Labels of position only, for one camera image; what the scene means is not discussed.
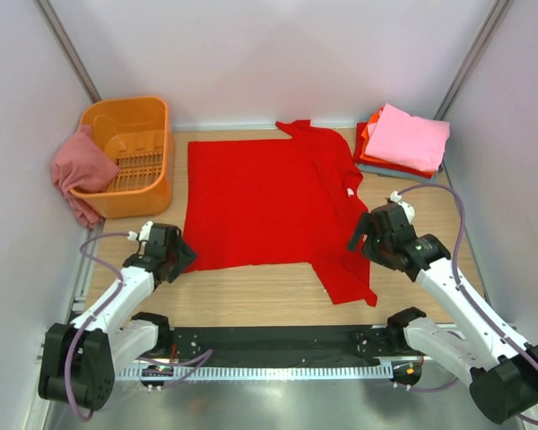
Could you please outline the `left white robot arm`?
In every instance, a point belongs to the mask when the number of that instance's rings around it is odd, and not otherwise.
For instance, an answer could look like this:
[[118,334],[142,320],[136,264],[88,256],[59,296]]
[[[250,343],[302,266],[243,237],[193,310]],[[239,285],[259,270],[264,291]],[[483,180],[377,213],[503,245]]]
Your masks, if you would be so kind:
[[46,332],[38,394],[43,400],[67,404],[87,422],[102,409],[117,374],[139,357],[158,357],[173,347],[169,319],[137,313],[135,308],[157,287],[172,283],[196,260],[179,227],[146,222],[124,237],[137,244],[121,268],[89,254],[115,280],[102,296],[71,322],[55,323]]

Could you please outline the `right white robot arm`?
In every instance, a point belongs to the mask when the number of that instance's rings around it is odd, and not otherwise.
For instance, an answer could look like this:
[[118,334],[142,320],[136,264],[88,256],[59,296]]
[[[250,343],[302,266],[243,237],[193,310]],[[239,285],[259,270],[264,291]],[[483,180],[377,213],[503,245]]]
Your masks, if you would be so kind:
[[495,313],[435,236],[417,236],[413,217],[412,206],[404,202],[364,212],[348,244],[371,262],[406,274],[438,301],[460,331],[453,335],[418,309],[407,309],[399,314],[405,343],[453,374],[495,424],[536,406],[538,344]]

